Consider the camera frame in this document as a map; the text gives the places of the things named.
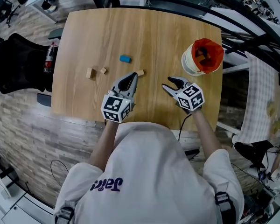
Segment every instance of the bucket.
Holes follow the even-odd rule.
[[[206,65],[198,62],[195,57],[196,51],[200,47],[206,49],[210,55]],[[223,55],[223,48],[215,42],[205,38],[197,40],[183,53],[181,60],[182,67],[188,74],[195,77],[212,73],[219,69],[223,61]]]

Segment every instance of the floor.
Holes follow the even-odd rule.
[[[59,23],[52,24],[34,10],[22,6],[19,16],[12,19],[11,28],[4,23],[0,24],[0,36],[7,39],[16,32],[35,43],[48,45],[51,43],[47,39],[48,34],[51,30],[64,26],[70,11],[94,8],[92,0],[59,0],[57,4],[59,9],[52,15],[60,20]],[[62,161],[68,169],[78,162],[87,161],[104,124],[51,114],[49,107],[37,103],[37,93],[37,90],[32,89],[7,95],[0,93],[0,156],[15,168],[20,178],[19,184],[24,189],[29,187],[34,196],[54,206],[60,185],[51,174],[52,160]],[[233,117],[235,121],[241,120],[244,103],[230,108],[228,97],[222,95],[220,119],[232,120]],[[177,137],[179,131],[173,132]],[[216,135],[228,149],[232,163],[242,169],[249,167],[250,163],[231,148],[231,139],[222,129],[217,128]],[[201,150],[200,140],[195,132],[183,131],[180,143],[184,149],[199,147]],[[201,174],[205,162],[202,150],[191,162]],[[260,188],[254,179],[237,168],[235,170],[244,192]],[[59,162],[53,162],[52,172],[60,183],[67,174]]]

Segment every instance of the white bucket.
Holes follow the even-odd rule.
[[[193,56],[192,56],[192,45],[189,46],[189,48],[183,53],[182,55],[182,67],[191,76],[201,76],[204,75],[205,73],[203,71],[200,71],[199,68],[196,66]]]

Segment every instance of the blue block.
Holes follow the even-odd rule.
[[[130,63],[131,62],[131,58],[128,56],[120,56],[119,60],[121,62],[126,62],[126,63]]]

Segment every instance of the black and white marker cube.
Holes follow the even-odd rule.
[[[105,95],[101,111],[104,119],[121,123],[131,112],[131,100]]]
[[[195,83],[184,88],[176,96],[178,98],[179,105],[182,108],[191,111],[194,111],[205,102],[201,88]]]

